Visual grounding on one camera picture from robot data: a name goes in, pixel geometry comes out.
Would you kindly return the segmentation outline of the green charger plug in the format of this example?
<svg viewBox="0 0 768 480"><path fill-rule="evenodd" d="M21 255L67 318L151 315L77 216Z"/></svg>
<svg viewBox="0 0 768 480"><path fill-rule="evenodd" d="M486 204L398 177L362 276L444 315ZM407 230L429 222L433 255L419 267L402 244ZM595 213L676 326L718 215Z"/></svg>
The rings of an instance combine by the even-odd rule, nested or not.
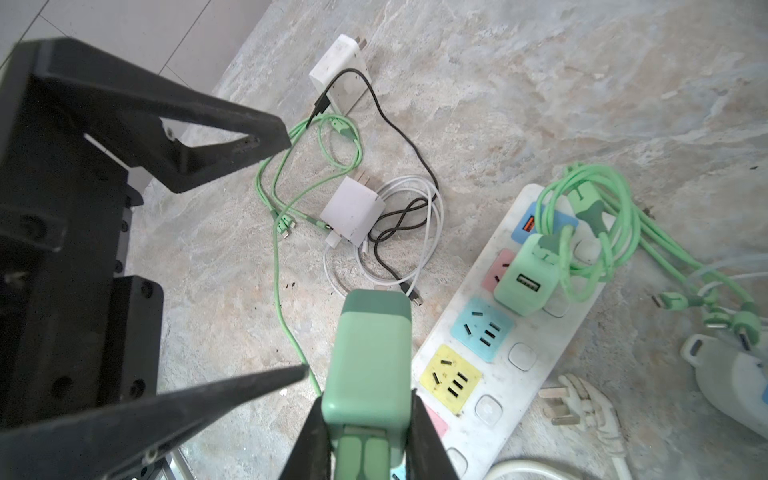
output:
<svg viewBox="0 0 768 480"><path fill-rule="evenodd" d="M321 402L335 479L388 479L403 460L411 423L409 299L353 290L337 325Z"/></svg>
<svg viewBox="0 0 768 480"><path fill-rule="evenodd" d="M544 307L560 281L560 234L530 235L493 291L495 300L525 317Z"/></svg>

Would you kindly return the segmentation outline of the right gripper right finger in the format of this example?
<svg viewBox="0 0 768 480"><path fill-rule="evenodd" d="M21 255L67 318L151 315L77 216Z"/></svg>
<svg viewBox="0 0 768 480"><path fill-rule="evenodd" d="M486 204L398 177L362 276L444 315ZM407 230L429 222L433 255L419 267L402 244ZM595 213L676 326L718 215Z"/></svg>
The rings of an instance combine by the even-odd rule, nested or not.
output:
<svg viewBox="0 0 768 480"><path fill-rule="evenodd" d="M426 407L416 390L411 391L411 422L406 440L406 478L458 480Z"/></svg>

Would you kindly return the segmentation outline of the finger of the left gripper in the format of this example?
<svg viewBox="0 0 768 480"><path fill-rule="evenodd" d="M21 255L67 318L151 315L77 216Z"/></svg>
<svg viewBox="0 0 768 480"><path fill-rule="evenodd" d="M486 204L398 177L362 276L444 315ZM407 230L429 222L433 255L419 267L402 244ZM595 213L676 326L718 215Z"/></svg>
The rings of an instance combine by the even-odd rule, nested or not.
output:
<svg viewBox="0 0 768 480"><path fill-rule="evenodd" d="M130 167L183 193L255 165L290 145L277 116L206 95L71 38L21 42L11 56L11 85L37 87ZM192 147L166 133L166 119L238 134Z"/></svg>

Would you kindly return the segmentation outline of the white charger with cable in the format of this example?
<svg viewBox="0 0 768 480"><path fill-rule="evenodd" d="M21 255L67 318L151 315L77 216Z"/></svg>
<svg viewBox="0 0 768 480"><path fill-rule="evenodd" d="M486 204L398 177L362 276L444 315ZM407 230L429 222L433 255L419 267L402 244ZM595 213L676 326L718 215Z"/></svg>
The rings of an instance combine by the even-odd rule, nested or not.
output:
<svg viewBox="0 0 768 480"><path fill-rule="evenodd" d="M384 212L359 248L346 240L339 244L353 248L362 277L378 288L398 288L419 304L417 282L436 252L444 228L445 205L438 184L430 177L404 175L369 187L384 200ZM324 271L336 293L344 296L348 289L330 266L331 250L326 244Z"/></svg>

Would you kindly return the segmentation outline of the long multicolour power strip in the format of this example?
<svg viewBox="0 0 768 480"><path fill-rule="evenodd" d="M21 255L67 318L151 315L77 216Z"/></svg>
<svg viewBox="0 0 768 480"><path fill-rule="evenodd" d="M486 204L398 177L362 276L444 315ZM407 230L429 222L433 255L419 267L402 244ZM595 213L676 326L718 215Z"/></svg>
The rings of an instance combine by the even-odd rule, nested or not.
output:
<svg viewBox="0 0 768 480"><path fill-rule="evenodd" d="M556 289L520 317L494 298L535 231L542 189L521 190L412 360L412 386L460 479L485 476L595 303Z"/></svg>

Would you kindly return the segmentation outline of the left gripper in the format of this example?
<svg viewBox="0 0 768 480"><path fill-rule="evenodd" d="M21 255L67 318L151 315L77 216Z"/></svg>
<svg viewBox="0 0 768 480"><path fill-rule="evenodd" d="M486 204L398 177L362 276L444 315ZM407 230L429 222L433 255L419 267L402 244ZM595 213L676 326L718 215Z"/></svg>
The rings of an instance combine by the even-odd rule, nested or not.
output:
<svg viewBox="0 0 768 480"><path fill-rule="evenodd" d="M150 397L163 291L124 272L126 170L40 89L1 136L3 479L121 478L307 378L299 364Z"/></svg>

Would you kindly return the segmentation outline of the short blue power strip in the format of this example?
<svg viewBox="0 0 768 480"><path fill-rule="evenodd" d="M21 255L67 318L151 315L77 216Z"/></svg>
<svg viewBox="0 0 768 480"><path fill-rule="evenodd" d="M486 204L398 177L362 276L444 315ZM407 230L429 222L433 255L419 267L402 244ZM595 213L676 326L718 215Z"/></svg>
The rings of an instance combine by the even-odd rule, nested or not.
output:
<svg viewBox="0 0 768 480"><path fill-rule="evenodd" d="M767 438L767 360L716 337L695 334L680 356L693 367L696 383L718 410Z"/></svg>

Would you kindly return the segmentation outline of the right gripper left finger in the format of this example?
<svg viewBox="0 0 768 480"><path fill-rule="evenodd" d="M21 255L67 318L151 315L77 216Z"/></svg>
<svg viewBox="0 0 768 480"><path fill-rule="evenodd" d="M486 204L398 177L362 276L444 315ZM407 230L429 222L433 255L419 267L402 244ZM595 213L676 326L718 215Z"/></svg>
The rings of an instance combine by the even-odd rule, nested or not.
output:
<svg viewBox="0 0 768 480"><path fill-rule="evenodd" d="M280 480L329 480L331 442L318 397L280 474Z"/></svg>

